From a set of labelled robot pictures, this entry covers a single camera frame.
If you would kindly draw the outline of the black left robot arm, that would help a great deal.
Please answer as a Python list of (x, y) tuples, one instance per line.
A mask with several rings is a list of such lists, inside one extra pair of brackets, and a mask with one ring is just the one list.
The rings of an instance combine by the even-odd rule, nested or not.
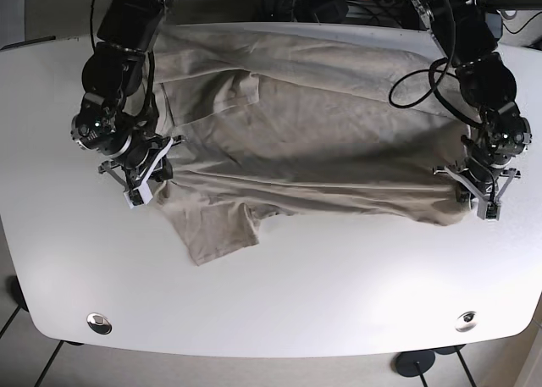
[(410, 0), (443, 57), (427, 71), (429, 94), (475, 129), (463, 136), (467, 156), (435, 169), (457, 182), (459, 202), (478, 202), (478, 216), (497, 220), (506, 186), (520, 178), (510, 161), (531, 143), (528, 120), (516, 103), (517, 83), (497, 51), (503, 10), (540, 8), (541, 0)]

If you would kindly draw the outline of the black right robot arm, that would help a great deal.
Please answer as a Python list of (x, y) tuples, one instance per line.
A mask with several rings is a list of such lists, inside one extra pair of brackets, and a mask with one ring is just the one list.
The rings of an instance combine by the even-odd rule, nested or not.
[(156, 132), (159, 114), (152, 91), (152, 46), (174, 0), (112, 0), (97, 30), (92, 56), (82, 71), (85, 94), (71, 137), (106, 157), (98, 168), (124, 187), (131, 207), (152, 200), (150, 182), (173, 176), (167, 159), (177, 140)]

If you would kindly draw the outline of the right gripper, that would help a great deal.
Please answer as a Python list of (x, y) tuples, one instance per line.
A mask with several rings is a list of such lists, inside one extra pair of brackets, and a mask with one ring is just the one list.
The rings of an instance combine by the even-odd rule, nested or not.
[(131, 115), (115, 102), (86, 93), (80, 112), (72, 119), (71, 137), (81, 148), (96, 150), (106, 160), (99, 174), (109, 174), (124, 191), (147, 183), (163, 183), (173, 178), (167, 154), (182, 142), (180, 136), (166, 137), (156, 132), (158, 106), (154, 94), (143, 101), (141, 112)]

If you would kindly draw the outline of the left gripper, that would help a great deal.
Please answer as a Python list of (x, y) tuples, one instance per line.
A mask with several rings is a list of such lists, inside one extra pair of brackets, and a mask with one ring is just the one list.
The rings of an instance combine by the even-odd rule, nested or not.
[(435, 174), (446, 174), (457, 182), (456, 200), (461, 204), (476, 202), (478, 206), (479, 200), (501, 203), (507, 187), (521, 177), (510, 162), (532, 142), (530, 124), (515, 102), (485, 110), (481, 118), (478, 134), (462, 137), (465, 159), (434, 169)]

